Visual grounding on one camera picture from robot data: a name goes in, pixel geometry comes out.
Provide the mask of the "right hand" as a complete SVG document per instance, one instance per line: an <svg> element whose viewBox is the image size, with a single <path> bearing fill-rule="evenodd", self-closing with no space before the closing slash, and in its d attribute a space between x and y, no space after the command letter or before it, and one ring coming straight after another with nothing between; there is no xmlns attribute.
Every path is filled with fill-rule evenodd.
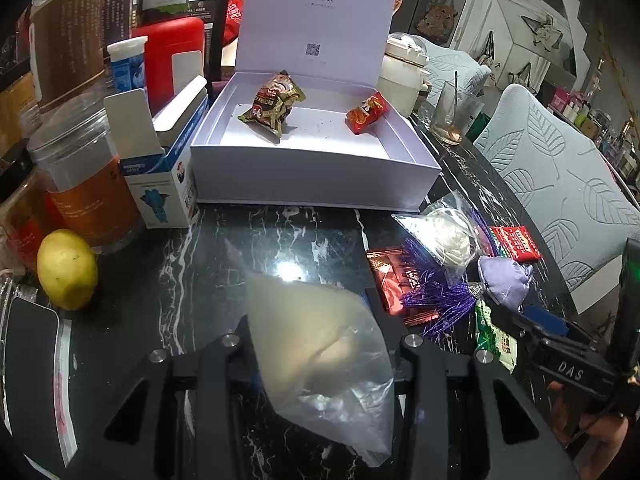
<svg viewBox="0 0 640 480"><path fill-rule="evenodd" d="M550 382L548 389L559 393L551 410L550 427L560 442L567 443L570 437L565 432L565 428L570 419L570 404L565 400L564 386L559 382ZM599 479L620 452L628 431L629 420L612 414L601 416L583 414L579 426L590 438L596 440L597 445L588 460L577 467L578 474L584 480Z"/></svg>

